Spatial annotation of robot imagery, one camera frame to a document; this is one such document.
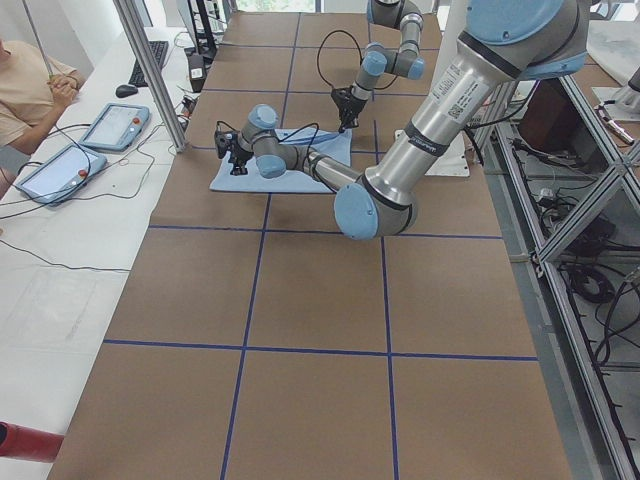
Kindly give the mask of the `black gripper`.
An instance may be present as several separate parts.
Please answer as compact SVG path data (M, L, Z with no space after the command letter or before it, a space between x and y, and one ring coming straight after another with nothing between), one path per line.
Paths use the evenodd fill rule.
M232 164L230 174L232 176L242 176L248 174L247 162L253 157L251 150L246 150L239 143L231 147L230 163Z
M334 88L331 90L331 99L335 103L339 112L340 133L359 126L358 116L367 103L367 100L360 99L352 93L351 87Z

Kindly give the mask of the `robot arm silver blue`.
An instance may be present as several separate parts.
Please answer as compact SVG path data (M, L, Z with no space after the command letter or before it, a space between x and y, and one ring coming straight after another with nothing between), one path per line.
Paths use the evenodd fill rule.
M397 30L400 42L396 49L386 48L379 42L369 43L351 85L332 88L340 133L358 126L358 117L383 74L418 80L425 70L425 61L419 52L423 17L412 1L369 1L366 13L370 24Z
M457 53L382 161L359 173L275 132L276 111L258 104L239 131L215 133L220 158L235 174L250 159L264 178L304 172L333 190L342 233L369 240L413 225L416 183L448 150L488 96L501 84L572 74L586 57L588 1L471 1Z

